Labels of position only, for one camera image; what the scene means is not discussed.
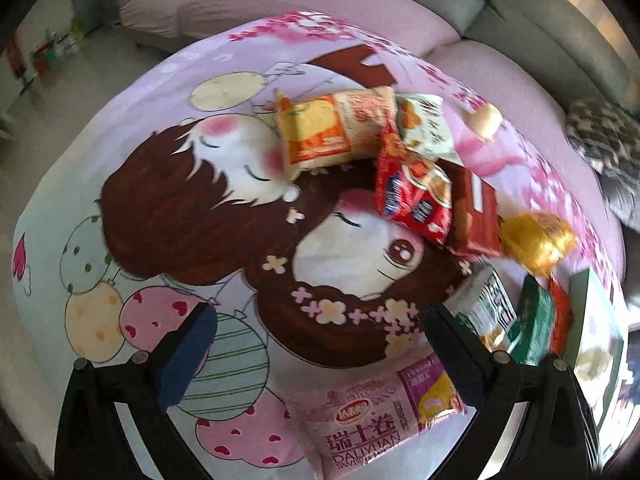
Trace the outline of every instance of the sofa backrest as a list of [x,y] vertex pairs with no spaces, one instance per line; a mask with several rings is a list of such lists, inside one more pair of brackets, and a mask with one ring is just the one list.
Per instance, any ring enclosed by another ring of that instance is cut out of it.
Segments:
[[563,108],[606,98],[633,112],[640,100],[625,63],[568,0],[414,0],[461,36],[513,59]]

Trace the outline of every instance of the sofa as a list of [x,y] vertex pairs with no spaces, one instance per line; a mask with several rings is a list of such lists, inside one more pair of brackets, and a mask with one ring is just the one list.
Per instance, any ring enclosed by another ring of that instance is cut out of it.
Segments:
[[[292,10],[318,10],[388,38],[480,92],[562,174],[624,283],[633,288],[636,233],[607,208],[596,174],[564,138],[579,98],[631,112],[640,98],[628,67],[568,0],[116,0],[124,32],[175,52],[235,26]],[[628,278],[625,282],[625,270]]]

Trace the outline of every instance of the striped green balloon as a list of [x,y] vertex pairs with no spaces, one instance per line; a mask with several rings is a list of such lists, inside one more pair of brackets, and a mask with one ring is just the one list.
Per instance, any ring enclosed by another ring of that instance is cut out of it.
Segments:
[[207,361],[178,405],[197,418],[229,420],[244,413],[267,382],[267,348],[240,319],[244,314],[236,316],[218,314],[218,332]]

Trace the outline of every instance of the red snack package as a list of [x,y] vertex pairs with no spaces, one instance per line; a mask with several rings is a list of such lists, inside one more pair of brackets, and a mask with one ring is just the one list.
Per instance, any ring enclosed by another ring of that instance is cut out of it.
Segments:
[[376,210],[442,246],[451,226],[451,182],[434,162],[408,150],[390,123],[378,156]]
[[337,480],[466,411],[436,355],[424,357],[425,350],[401,370],[339,388],[284,395],[317,479]]
[[447,249],[457,256],[500,256],[495,189],[467,168],[446,160],[439,160],[438,164],[450,178],[452,188],[452,228]]
[[546,288],[554,299],[554,304],[556,306],[556,317],[551,331],[549,352],[558,354],[562,357],[562,354],[564,354],[566,335],[569,332],[569,327],[571,326],[572,321],[574,320],[574,315],[571,312],[571,299],[564,291],[564,288],[556,282],[556,278],[553,275],[549,277]]

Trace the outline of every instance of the white label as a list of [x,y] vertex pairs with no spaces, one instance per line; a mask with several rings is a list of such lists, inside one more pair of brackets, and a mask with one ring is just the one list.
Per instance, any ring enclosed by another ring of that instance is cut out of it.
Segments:
[[475,173],[471,175],[471,193],[474,199],[474,209],[482,212],[482,179]]

